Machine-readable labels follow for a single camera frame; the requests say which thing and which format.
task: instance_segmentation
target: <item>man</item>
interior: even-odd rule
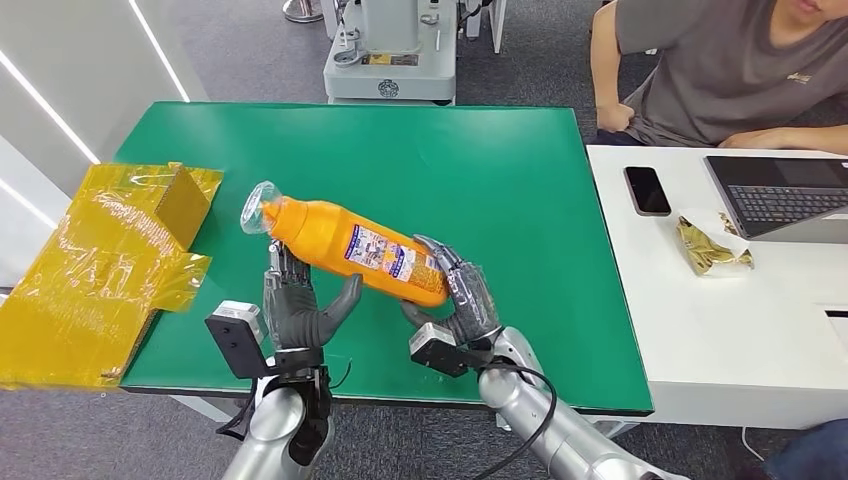
[[[848,419],[807,430],[737,480],[848,480]]]
[[[595,14],[593,143],[848,155],[848,0],[616,0]],[[662,51],[624,101],[622,54]],[[845,125],[786,128],[816,104]]]

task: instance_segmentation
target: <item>white cable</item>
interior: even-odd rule
[[[748,427],[742,427],[742,445],[744,445],[745,448],[747,448],[749,452],[753,453],[755,457],[759,458],[761,462],[765,462],[766,460],[763,458],[763,456],[760,455],[759,453],[757,453],[756,450],[751,448],[750,445],[748,445],[748,439],[745,438],[745,434],[747,433],[747,431],[748,431]]]

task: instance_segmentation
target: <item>machine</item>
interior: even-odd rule
[[[560,400],[527,339],[501,325],[479,267],[435,240],[416,240],[445,272],[455,311],[437,320],[413,304],[401,304],[418,327],[409,340],[412,360],[453,377],[476,372],[483,401],[525,439],[521,448],[481,468],[475,478],[489,476],[529,449],[556,479],[686,480],[629,454]],[[259,350],[251,319],[255,306],[234,309],[244,304],[227,303],[207,319],[233,373],[254,379],[255,413],[246,434],[227,431],[244,443],[226,480],[308,478],[333,440],[332,395],[322,347],[358,302],[362,278],[350,277],[338,298],[318,310],[310,266],[277,241],[270,253],[263,313],[274,356],[266,362]]]
[[[348,1],[324,66],[328,102],[453,103],[457,12],[456,0]]]

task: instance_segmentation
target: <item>white wall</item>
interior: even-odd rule
[[[0,0],[0,182],[48,222],[64,213],[91,160],[111,161],[151,103],[183,99],[177,83],[191,100],[207,100],[167,7],[165,0]],[[51,232],[6,190],[0,188],[0,286],[20,279]]]
[[[3,137],[0,164],[0,286],[10,287],[26,273],[70,199]],[[10,189],[44,218],[28,209]]]

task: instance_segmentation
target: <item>gold wrapper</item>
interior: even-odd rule
[[[727,218],[727,215],[724,213],[718,215],[724,223],[724,231],[738,236],[739,232]],[[680,234],[680,240],[686,249],[689,263],[698,275],[706,275],[714,268],[720,268],[721,265],[745,265],[748,268],[754,268],[754,258],[751,256],[750,250],[745,250],[742,255],[736,258],[730,250],[713,242],[710,237],[699,230],[698,227],[689,223],[684,217],[678,219],[677,232]]]

